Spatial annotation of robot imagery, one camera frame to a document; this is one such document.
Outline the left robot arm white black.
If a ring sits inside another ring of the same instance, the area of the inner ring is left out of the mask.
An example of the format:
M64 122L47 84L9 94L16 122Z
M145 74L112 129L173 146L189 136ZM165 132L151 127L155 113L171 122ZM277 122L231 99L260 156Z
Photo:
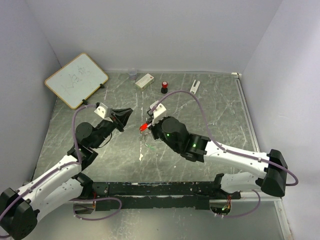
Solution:
M7 188L0 194L0 227L7 237L22 240L47 214L66 202L89 199L94 192L93 181L83 174L97 157L94 151L114 130L124 131L131 108L112 109L104 105L94 108L101 122L92 126L88 122L71 122L73 146L53 167L20 188Z

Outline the large metal keyring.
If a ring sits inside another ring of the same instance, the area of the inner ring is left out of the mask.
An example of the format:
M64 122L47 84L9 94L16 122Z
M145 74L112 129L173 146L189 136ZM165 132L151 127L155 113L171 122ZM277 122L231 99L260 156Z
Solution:
M145 141L140 141L140 143L151 150L155 150L156 148L148 142L148 137L151 136L151 133L150 132L142 132L142 133L148 133L148 136Z

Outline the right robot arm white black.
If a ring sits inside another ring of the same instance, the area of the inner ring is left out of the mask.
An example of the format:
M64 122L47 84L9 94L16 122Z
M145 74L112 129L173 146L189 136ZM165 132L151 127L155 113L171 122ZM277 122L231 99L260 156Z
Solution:
M217 175L218 183L212 186L212 193L218 199L247 190L261 190L278 198L285 196L288 165L279 150L254 152L214 143L209 137L188 132L185 124L171 116L156 124L149 120L140 127L145 129L190 162L214 162L241 170Z

